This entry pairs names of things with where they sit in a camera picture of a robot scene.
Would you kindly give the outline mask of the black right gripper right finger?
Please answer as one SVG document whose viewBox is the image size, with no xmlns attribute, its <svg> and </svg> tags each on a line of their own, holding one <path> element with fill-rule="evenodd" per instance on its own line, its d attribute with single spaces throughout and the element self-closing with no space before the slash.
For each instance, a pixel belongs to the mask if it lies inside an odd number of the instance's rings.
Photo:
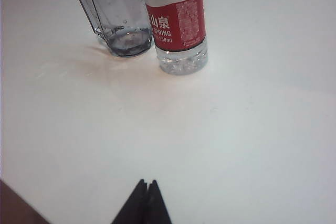
<svg viewBox="0 0 336 224">
<path fill-rule="evenodd" d="M 156 180 L 150 184 L 148 193 L 148 223 L 172 224 Z"/>
</svg>

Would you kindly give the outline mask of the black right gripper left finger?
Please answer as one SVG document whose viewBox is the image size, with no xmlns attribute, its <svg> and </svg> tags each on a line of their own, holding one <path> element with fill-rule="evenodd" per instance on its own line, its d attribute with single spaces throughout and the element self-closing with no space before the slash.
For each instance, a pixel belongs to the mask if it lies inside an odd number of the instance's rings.
<svg viewBox="0 0 336 224">
<path fill-rule="evenodd" d="M 115 216 L 112 224 L 135 224 L 142 223 L 144 200 L 147 193 L 147 183 L 144 179 L 139 180 L 134 190 Z"/>
</svg>

